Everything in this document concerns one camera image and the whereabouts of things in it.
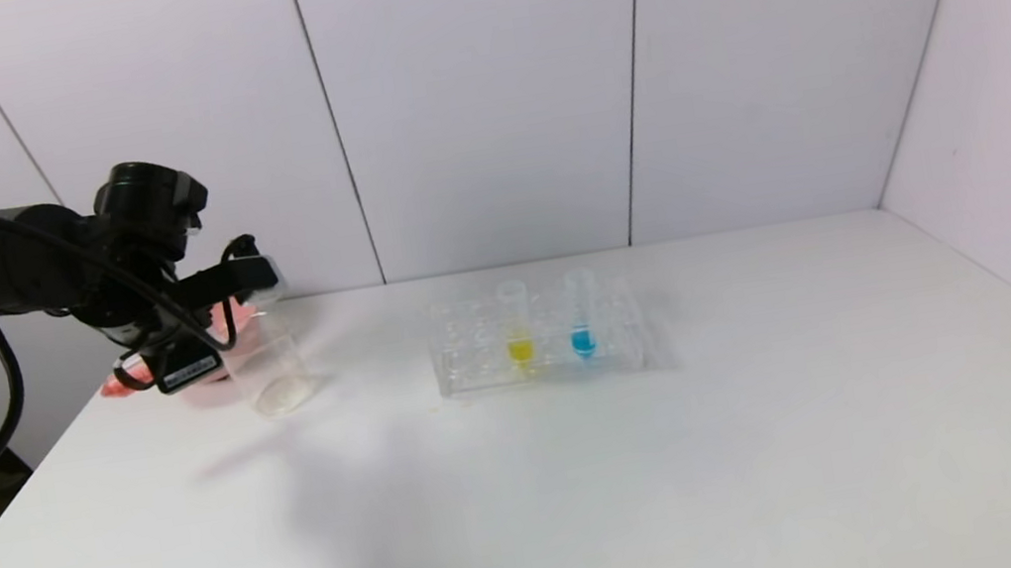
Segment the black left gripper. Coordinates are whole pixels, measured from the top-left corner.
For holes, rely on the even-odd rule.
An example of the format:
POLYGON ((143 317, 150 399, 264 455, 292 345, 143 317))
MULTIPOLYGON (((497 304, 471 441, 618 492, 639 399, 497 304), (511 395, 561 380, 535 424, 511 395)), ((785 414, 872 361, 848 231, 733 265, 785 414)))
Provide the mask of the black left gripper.
POLYGON ((221 351, 192 332, 180 332, 148 340, 139 345, 149 377, 146 387, 162 395, 173 395, 198 385, 224 367, 221 351))

